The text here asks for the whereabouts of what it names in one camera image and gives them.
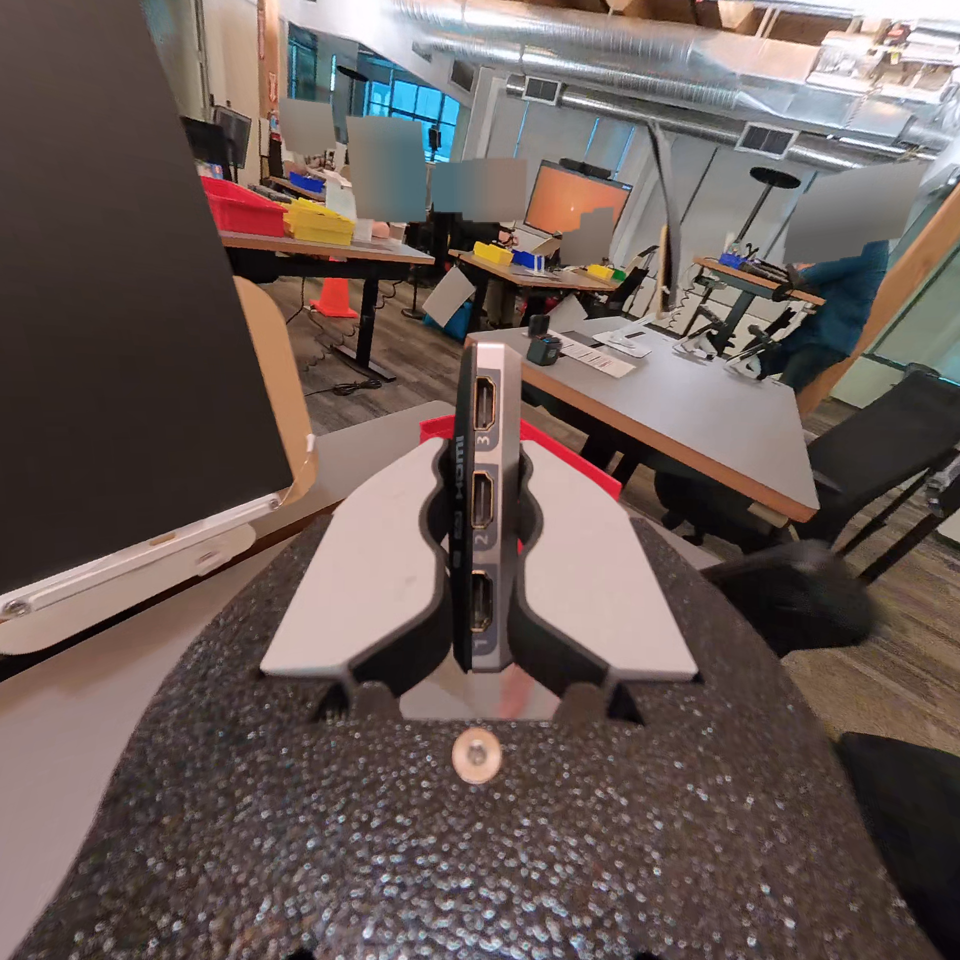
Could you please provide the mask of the orange traffic cone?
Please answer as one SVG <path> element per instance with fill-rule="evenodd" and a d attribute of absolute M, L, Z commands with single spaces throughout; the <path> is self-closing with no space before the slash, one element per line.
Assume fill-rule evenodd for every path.
<path fill-rule="evenodd" d="M 308 306 L 322 317 L 330 319 L 359 318 L 359 313 L 351 304 L 350 282 L 346 278 L 324 278 L 318 296 L 309 300 Z"/>

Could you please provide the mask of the black computer monitor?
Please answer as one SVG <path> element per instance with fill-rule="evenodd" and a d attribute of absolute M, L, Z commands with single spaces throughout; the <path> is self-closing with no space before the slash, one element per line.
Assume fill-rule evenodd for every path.
<path fill-rule="evenodd" d="M 253 124 L 252 118 L 234 110 L 229 104 L 216 103 L 212 108 L 212 122 L 222 130 L 230 168 L 244 169 Z"/>
<path fill-rule="evenodd" d="M 222 126 L 186 115 L 181 115 L 179 121 L 183 126 L 194 160 L 216 166 L 221 172 L 221 178 L 231 182 L 233 171 L 229 140 Z"/>

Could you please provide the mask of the black floor lamp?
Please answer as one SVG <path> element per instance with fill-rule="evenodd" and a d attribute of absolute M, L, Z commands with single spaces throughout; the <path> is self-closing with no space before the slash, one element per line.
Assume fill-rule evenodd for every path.
<path fill-rule="evenodd" d="M 750 210 L 750 215 L 744 222 L 739 237 L 743 240 L 749 233 L 750 228 L 756 221 L 764 204 L 774 190 L 796 190 L 802 185 L 801 180 L 794 174 L 780 171 L 766 166 L 753 166 L 750 168 L 750 177 L 763 186 L 762 192 Z"/>

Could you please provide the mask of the black display board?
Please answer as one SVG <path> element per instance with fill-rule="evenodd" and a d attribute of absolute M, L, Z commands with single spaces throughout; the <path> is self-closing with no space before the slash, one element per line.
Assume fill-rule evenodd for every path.
<path fill-rule="evenodd" d="M 138 2 L 2 2 L 2 658 L 254 546 L 317 476 Z"/>

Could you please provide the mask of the silver port switch box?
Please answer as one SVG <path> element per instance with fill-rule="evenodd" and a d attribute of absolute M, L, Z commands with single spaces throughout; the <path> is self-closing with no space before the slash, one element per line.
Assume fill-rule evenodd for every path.
<path fill-rule="evenodd" d="M 520 556 L 522 359 L 500 342 L 462 355 L 448 446 L 452 649 L 464 671 L 512 662 L 508 621 Z"/>

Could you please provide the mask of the red plastic bin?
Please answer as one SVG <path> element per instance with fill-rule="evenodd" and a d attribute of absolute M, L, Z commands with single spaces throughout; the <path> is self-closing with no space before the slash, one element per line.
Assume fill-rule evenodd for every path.
<path fill-rule="evenodd" d="M 423 444 L 431 439 L 450 440 L 453 437 L 453 430 L 454 414 L 424 419 L 419 423 L 419 443 Z M 578 453 L 570 450 L 557 439 L 552 438 L 525 419 L 520 421 L 520 439 L 522 442 L 536 443 L 545 450 L 549 450 L 559 460 L 568 464 L 577 473 L 582 474 L 610 495 L 613 500 L 620 498 L 622 485 L 610 474 L 589 463 Z"/>
<path fill-rule="evenodd" d="M 201 175 L 199 182 L 219 231 L 267 237 L 285 235 L 285 204 L 222 178 Z"/>

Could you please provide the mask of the grey foam board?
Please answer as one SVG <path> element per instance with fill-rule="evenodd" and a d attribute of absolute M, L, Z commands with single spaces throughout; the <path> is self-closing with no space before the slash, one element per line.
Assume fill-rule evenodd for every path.
<path fill-rule="evenodd" d="M 438 281 L 426 297 L 423 312 L 429 321 L 441 329 L 446 328 L 458 310 L 476 293 L 474 283 L 454 266 Z"/>

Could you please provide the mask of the stack of yellow bins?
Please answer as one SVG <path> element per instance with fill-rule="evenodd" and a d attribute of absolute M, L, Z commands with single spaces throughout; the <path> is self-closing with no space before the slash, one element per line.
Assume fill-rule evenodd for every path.
<path fill-rule="evenodd" d="M 297 197 L 283 213 L 286 234 L 296 240 L 332 246 L 351 246 L 355 221 L 324 203 Z"/>

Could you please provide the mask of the wooden top office table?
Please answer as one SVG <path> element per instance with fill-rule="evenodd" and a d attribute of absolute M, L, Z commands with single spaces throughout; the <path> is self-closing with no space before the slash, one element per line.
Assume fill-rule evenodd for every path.
<path fill-rule="evenodd" d="M 334 350 L 366 377 L 396 381 L 394 374 L 371 358 L 379 284 L 404 282 L 413 267 L 433 266 L 433 256 L 389 239 L 337 246 L 235 231 L 220 230 L 219 234 L 231 265 L 239 267 L 241 277 L 256 283 L 278 278 L 363 282 L 355 348 L 336 345 Z"/>
<path fill-rule="evenodd" d="M 499 265 L 471 252 L 450 250 L 449 257 L 474 286 L 473 303 L 466 327 L 466 337 L 483 330 L 482 314 L 491 282 L 501 283 L 505 289 L 526 290 L 542 302 L 545 297 L 559 292 L 608 295 L 618 290 L 618 284 L 594 276 L 584 270 L 533 271 L 510 264 Z"/>

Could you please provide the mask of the white stand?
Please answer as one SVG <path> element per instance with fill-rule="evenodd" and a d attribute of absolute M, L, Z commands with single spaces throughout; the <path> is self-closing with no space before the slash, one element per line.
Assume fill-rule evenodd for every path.
<path fill-rule="evenodd" d="M 632 320 L 616 329 L 593 335 L 594 340 L 618 354 L 641 359 L 647 356 L 656 342 L 651 333 L 650 317 Z"/>

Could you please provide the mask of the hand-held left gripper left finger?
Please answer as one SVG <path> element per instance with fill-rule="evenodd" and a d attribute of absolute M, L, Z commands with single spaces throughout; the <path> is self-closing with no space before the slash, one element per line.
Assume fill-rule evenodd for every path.
<path fill-rule="evenodd" d="M 263 674 L 349 690 L 378 683 L 400 698 L 444 661 L 446 454 L 444 439 L 429 439 L 342 501 L 260 661 Z"/>

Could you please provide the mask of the silver ventilation duct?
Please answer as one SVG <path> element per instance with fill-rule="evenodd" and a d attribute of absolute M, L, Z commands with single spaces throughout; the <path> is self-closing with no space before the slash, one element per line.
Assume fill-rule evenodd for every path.
<path fill-rule="evenodd" d="M 958 37 L 818 46 L 519 2 L 387 2 L 424 48 L 511 73 L 882 148 L 958 138 Z"/>

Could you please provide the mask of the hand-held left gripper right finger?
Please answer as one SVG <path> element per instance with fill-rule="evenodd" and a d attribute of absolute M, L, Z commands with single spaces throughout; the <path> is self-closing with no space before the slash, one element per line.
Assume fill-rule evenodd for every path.
<path fill-rule="evenodd" d="M 576 685 L 688 683 L 699 668 L 629 514 L 594 479 L 521 443 L 514 662 L 562 699 Z"/>

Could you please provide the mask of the black office chair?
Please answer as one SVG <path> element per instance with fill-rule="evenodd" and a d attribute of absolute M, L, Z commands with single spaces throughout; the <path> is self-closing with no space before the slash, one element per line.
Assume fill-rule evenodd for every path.
<path fill-rule="evenodd" d="M 700 473 L 658 471 L 654 491 L 666 529 L 687 524 L 695 544 L 712 536 L 758 561 L 772 561 L 778 550 L 807 572 L 834 558 L 832 546 L 863 508 L 945 462 L 958 440 L 958 385 L 913 370 L 807 446 L 819 499 L 810 520 L 776 527 L 759 514 L 759 498 Z"/>

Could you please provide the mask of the wooden standing desk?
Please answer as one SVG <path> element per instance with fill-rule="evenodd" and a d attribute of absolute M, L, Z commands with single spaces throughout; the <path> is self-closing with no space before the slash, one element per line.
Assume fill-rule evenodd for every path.
<path fill-rule="evenodd" d="M 819 308 L 826 302 L 821 296 L 807 289 L 796 270 L 757 273 L 757 268 L 747 261 L 738 267 L 732 267 L 717 258 L 700 256 L 694 257 L 693 263 L 714 275 L 719 283 L 738 291 L 726 318 L 714 325 L 715 333 L 711 342 L 719 357 L 726 354 L 740 323 L 757 298 L 771 303 L 786 303 L 794 311 Z"/>

